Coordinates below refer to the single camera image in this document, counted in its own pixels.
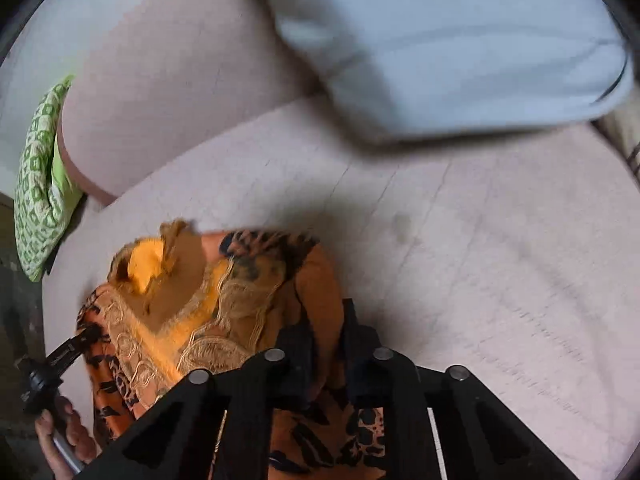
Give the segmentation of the person's left hand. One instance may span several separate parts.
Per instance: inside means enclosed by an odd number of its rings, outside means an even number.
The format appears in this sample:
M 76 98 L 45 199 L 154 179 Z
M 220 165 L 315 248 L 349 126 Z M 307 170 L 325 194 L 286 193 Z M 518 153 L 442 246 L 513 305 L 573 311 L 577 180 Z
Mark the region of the person's left hand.
M 96 440 L 91 437 L 89 430 L 82 424 L 80 415 L 70 400 L 65 396 L 57 396 L 54 405 L 54 414 L 43 410 L 35 420 L 36 435 L 53 477 L 58 480 L 71 479 L 74 476 L 72 468 L 54 442 L 54 435 L 58 430 L 56 420 L 64 422 L 64 440 L 78 460 L 84 464 L 90 464 L 100 451 Z

